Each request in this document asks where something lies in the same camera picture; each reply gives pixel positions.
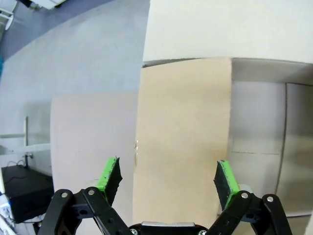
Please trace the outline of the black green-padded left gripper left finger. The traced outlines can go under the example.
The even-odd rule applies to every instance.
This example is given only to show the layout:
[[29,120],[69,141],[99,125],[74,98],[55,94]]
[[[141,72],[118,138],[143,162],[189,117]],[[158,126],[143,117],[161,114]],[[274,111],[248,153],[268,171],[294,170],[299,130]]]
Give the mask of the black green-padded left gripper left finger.
[[94,187],[72,193],[56,191],[40,227],[42,235],[74,235],[83,219],[92,218],[104,235],[128,235],[129,227],[112,207],[122,180],[119,158],[109,158]]

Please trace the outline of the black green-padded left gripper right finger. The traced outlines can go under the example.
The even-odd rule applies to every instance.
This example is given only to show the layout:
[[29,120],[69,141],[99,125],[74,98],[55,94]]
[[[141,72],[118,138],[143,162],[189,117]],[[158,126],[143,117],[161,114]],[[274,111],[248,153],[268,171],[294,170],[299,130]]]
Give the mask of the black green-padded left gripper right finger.
[[209,235],[231,235],[240,222],[249,223],[256,235],[291,235],[292,231],[279,197],[261,198],[237,183],[228,161],[217,162],[214,184],[222,213],[208,229]]

